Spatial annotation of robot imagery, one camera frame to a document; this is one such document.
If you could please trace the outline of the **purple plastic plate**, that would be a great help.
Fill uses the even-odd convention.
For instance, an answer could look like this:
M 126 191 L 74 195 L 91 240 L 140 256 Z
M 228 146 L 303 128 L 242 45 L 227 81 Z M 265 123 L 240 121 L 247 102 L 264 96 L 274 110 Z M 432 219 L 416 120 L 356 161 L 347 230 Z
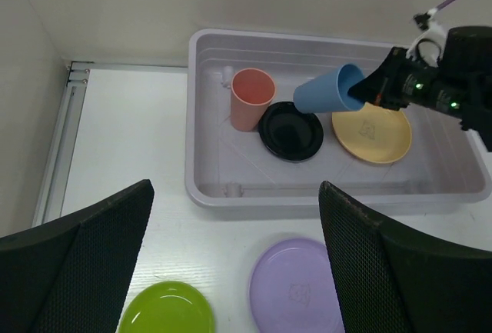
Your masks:
M 326 246 L 290 238 L 267 249 L 249 283 L 259 332 L 343 332 Z

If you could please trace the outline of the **blue plastic cup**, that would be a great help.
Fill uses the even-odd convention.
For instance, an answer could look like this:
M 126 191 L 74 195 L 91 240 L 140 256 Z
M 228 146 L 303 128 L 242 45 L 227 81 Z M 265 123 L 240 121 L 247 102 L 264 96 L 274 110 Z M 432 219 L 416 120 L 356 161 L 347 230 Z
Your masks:
M 352 98 L 348 91 L 363 80 L 364 74 L 356 65 L 342 65 L 296 87 L 294 106 L 302 113 L 359 111 L 364 103 Z

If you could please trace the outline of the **black plastic plate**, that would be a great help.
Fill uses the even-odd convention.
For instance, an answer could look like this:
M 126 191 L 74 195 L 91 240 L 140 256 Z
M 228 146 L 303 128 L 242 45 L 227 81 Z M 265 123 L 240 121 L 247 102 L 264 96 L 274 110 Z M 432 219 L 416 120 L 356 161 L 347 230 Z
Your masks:
M 324 129 L 318 117 L 299 112 L 293 102 L 276 102 L 269 106 L 258 122 L 258 133 L 271 154 L 288 162 L 310 159 L 324 140 Z

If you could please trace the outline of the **pink plastic cup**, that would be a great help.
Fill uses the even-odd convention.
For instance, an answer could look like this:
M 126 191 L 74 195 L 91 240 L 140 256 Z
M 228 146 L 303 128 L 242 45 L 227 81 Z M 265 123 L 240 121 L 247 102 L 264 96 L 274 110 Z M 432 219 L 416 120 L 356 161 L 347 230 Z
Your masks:
M 231 80 L 231 125 L 240 132 L 253 130 L 277 92 L 274 79 L 257 68 L 237 72 Z

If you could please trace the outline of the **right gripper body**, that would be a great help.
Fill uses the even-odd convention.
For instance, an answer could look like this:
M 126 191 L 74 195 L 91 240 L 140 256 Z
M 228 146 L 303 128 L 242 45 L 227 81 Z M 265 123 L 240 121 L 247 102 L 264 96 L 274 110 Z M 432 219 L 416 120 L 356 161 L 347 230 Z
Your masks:
M 399 110 L 409 104 L 440 111 L 438 102 L 438 70 L 406 57 L 405 48 L 393 47 L 381 64 L 378 82 L 378 105 Z

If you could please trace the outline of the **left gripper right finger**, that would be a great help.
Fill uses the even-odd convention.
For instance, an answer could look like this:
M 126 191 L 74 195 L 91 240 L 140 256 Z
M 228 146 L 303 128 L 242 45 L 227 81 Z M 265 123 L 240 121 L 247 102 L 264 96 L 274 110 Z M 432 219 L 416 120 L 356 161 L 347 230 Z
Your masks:
M 489 332 L 491 253 L 423 233 L 332 185 L 324 241 L 347 332 Z

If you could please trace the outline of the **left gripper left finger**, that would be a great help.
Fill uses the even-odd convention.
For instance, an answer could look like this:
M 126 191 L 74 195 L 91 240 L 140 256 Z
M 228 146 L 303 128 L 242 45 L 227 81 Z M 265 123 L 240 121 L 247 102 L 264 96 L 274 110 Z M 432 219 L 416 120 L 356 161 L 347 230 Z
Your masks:
M 1 239 L 3 332 L 114 332 L 154 200 L 141 180 Z

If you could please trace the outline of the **aluminium corner profile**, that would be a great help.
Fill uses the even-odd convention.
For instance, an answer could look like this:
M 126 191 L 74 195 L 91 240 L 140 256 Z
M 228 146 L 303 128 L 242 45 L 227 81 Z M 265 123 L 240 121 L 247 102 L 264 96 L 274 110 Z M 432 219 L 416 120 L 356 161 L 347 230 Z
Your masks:
M 68 78 L 58 110 L 32 222 L 34 227 L 62 216 L 65 191 L 90 71 L 91 66 L 83 62 L 72 62 L 68 67 Z

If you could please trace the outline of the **green plastic plate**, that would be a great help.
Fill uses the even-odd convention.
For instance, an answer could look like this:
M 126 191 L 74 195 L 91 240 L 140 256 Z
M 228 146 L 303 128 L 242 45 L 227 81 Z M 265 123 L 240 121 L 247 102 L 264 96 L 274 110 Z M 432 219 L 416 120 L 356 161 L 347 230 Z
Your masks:
M 200 291 L 163 281 L 140 292 L 122 315 L 120 332 L 214 332 L 214 312 Z

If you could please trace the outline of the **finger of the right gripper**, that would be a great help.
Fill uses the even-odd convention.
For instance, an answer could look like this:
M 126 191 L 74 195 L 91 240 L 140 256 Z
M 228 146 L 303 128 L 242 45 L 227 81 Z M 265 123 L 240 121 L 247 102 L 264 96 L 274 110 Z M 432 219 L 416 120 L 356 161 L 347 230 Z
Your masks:
M 391 94 L 396 73 L 396 62 L 384 62 L 378 69 L 348 90 L 348 95 L 359 102 L 372 105 L 395 105 Z

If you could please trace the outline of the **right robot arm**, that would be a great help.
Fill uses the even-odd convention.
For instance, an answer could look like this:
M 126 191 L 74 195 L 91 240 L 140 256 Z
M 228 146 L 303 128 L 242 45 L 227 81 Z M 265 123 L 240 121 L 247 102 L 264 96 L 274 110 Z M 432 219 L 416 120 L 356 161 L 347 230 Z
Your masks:
M 437 65 L 393 47 L 376 71 L 348 90 L 359 102 L 398 111 L 409 104 L 457 118 L 491 151 L 491 28 L 450 29 Z

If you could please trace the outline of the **orange plastic plate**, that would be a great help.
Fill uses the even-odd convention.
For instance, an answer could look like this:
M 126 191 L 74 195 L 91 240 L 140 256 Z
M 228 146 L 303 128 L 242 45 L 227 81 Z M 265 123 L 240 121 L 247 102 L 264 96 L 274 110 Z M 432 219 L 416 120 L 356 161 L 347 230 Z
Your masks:
M 392 164 L 411 148 L 412 127 L 402 111 L 367 103 L 357 112 L 335 112 L 331 120 L 341 146 L 371 164 Z

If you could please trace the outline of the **lavender plastic bin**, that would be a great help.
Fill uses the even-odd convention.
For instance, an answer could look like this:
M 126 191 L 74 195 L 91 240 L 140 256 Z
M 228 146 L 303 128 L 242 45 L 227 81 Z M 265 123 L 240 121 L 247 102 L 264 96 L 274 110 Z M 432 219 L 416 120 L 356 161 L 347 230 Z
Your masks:
M 315 206 L 329 181 L 368 205 L 471 203 L 491 193 L 491 171 L 480 144 L 456 120 L 426 108 L 405 110 L 413 130 L 409 153 L 389 165 L 349 154 L 336 139 L 330 115 L 321 115 L 324 142 L 304 162 L 273 156 L 256 132 L 230 123 L 233 72 L 258 68 L 276 82 L 278 101 L 289 101 L 306 81 L 353 63 L 365 74 L 390 51 L 385 43 L 262 32 L 205 29 L 188 51 L 186 190 L 209 208 Z

